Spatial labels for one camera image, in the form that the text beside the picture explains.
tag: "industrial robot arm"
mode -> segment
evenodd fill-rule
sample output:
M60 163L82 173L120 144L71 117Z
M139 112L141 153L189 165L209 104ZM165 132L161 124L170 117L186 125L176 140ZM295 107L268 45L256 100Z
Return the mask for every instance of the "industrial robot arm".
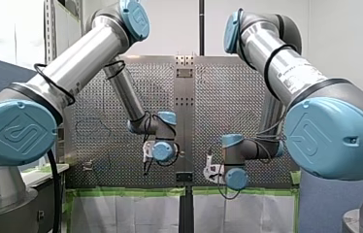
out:
M239 10L228 19L224 48L261 73L284 105L286 146L300 167L324 179L363 180L363 91L347 80L325 77L303 58L290 18ZM244 161L265 157L241 135L223 136L223 150L227 185L240 190L247 183Z
M0 166L18 166L37 160L52 147L63 109L113 58L149 35L149 19L134 0L121 0L96 12L87 33L27 83L12 83L0 92ZM127 79L121 72L117 83ZM142 116L131 86L131 119Z
M158 112L157 115L154 115L144 110L132 87L131 75L126 69L124 61L115 60L105 66L103 71L115 89L129 118L127 128L132 133L145 135L144 146L151 151L151 153L147 153L148 157L151 156L159 164L173 159L179 150L175 144L176 114ZM154 142L148 141L149 135L155 136Z

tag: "light blue joint cover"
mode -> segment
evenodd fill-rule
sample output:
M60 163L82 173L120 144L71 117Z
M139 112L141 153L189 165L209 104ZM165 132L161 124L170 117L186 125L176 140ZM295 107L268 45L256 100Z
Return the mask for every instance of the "light blue joint cover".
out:
M245 189L248 186L248 174L242 168L230 169L226 176L226 185L236 191Z
M236 53L237 34L238 34L238 14L233 13L227 20L226 29L224 31L224 51L228 53Z
M176 125L177 118L173 112L158 112L158 116L166 123Z
M342 100L316 97L295 105L284 126L297 164L324 179L363 180L363 111Z
M39 159L53 146L56 129L51 113L35 102L0 102L0 166Z
M221 137L221 144L223 148L230 148L240 144L244 139L243 134L226 134Z
M281 157L284 155L284 144L282 141L279 141L279 148L278 151L275 154L275 157Z
M157 142L153 146L153 158L160 162L167 162L175 155L175 148L167 142Z
M130 34L143 41L149 36L150 23L143 6L135 0L120 0L121 16Z

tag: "perforated metal panel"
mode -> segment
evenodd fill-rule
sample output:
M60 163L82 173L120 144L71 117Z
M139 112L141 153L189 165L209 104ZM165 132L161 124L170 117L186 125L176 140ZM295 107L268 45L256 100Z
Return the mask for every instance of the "perforated metal panel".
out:
M161 62L126 60L146 110L173 110L173 60L174 57ZM70 140L66 141L66 151L75 154L68 173L69 187L175 185L174 167L163 168L153 163L148 176L143 176L143 136L128 132L124 110L103 72L84 88L73 108L68 116ZM92 166L87 165L90 170L85 171L84 163L90 160Z
M236 57L197 57L194 122L194 184L211 185L203 176L206 154L213 149L221 162L221 135L241 133L254 137L263 106L263 78ZM295 164L286 154L269 164L248 161L250 186L290 186Z
M145 109L177 112L178 137L183 137L179 140L185 144L185 159L169 168L153 164L148 177L143 176L143 136L127 131L124 110L100 73L78 96L78 103L66 111L66 160L72 164L67 177L69 187L175 186L176 169L190 168L194 172L193 185L212 185L203 176L209 147L213 148L214 163L219 163L223 134L255 135L265 84L238 58L194 57L194 65L192 58L188 64L188 69L193 70L191 78L176 78L176 69L185 64L173 56L125 59ZM83 165L90 160L92 168L85 171ZM260 161L247 163L251 186L289 187L289 171L295 169L288 155L267 165Z

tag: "metal stand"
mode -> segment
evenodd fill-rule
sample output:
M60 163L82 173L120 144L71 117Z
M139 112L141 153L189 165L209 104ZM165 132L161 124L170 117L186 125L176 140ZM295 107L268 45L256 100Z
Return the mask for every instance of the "metal stand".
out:
M194 118L194 86L195 67L194 56L176 56L175 76L175 112L179 120L178 143L183 151L182 158L176 164L176 182L185 188L179 206L179 233L194 233L193 209L193 149L192 138Z

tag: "wire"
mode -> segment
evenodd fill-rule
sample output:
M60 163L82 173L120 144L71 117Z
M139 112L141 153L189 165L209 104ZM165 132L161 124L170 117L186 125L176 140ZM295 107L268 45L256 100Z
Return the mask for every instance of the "wire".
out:
M66 89L64 89L63 87L59 86L58 84L56 84L53 80L51 80L47 75L45 75L45 73L43 73L43 71L40 69L41 67L44 68L47 65L45 64L40 64L40 63L36 63L33 65L34 69L36 70L37 74L39 74L46 82L48 82L49 84L53 85L54 87L56 87L58 90L60 90L61 92L63 92L67 97L69 97L69 102L67 103L67 106L70 106L74 103L76 103L76 99L75 96L70 93L69 91L67 91Z
M69 101L67 103L67 106L70 106L74 103L76 103L75 96L64 89L63 87L56 84L53 80L51 80L43 71L40 69L41 67L44 68L47 65L36 63L33 65L34 69L36 70L37 74L39 74L48 84L53 85L58 90L63 92L68 98ZM51 168L51 173L53 176L53 185L54 185L54 220L53 220L53 228L52 232L57 233L60 225L60 214L61 214L61 192L60 192L60 177L58 176L57 172L57 164L55 162L54 154L52 150L48 151L48 158Z
M53 220L53 233L58 233L58 227L60 224L61 213L61 192L60 192L60 177L57 172L57 164L55 162L54 154L51 150L48 151L48 158L51 168L51 174L54 182L54 220Z
M153 163L153 158L151 158L150 159L150 161L147 163L147 162L145 162L144 164L143 164L143 176L147 176L148 174L149 174L149 171L150 171L150 167L151 167L151 164Z
M106 78L106 80L109 80L109 79L111 79L111 78L114 78L114 77L116 77L118 74L120 74L120 73L121 73L121 71L123 71L123 70L124 70L124 68L126 68L126 63L125 63L123 60L118 60L118 61L114 61L114 62L109 63L109 64L107 64L107 65L105 65L105 66L104 66L104 68L107 68L107 67L109 67L109 66L114 66L114 65L116 65L116 64L118 64L118 63L120 63L120 68L118 68L118 70L117 70L117 71L115 71L115 73L114 73L113 75L110 75L109 77L107 77L107 78Z
M163 164L161 163L160 161L156 161L157 165L159 165L160 167L170 167L172 166L173 164L175 164L176 161L178 161L178 158L179 158L179 154L180 154L180 146L179 144L175 143L176 147L177 147L177 152L176 152L176 156L175 156L175 159L173 159L172 162L168 163L168 164Z
M148 118L145 120L145 123L144 123L145 136L143 138L143 144L149 139L149 130L151 128L151 121L153 119L160 120L165 125L167 125L169 127L169 129L172 130L174 137L176 137L177 132L170 123L164 121L160 116L152 114L150 111L145 111L145 115L148 116ZM178 152L176 153L175 159L173 159L172 162L170 162L169 164L163 164L162 162L156 160L157 165L159 165L160 167L170 167L176 163L176 161L179 158L179 154L180 154L180 145L176 144L176 143L175 143L175 145L178 148ZM144 169L143 169L144 176L148 175L149 169L150 169L150 166L151 166L153 160L154 159L152 158L148 163L147 162L144 163Z
M224 166L224 161L220 164L220 166L218 167L218 173L219 174L221 174L220 172L221 172L221 166ZM222 196L222 197L224 197L224 199L226 199L226 200L234 200L234 199L236 199L236 197L238 197L239 196L239 194L240 194L240 191L237 191L236 192L236 194L234 195L234 196L232 196L232 197L228 197L227 196L227 186L226 186L226 188L225 188L225 193L223 193L222 191L221 191L221 189L220 189L220 176L217 176L217 190L218 190L218 192L220 193L220 195Z

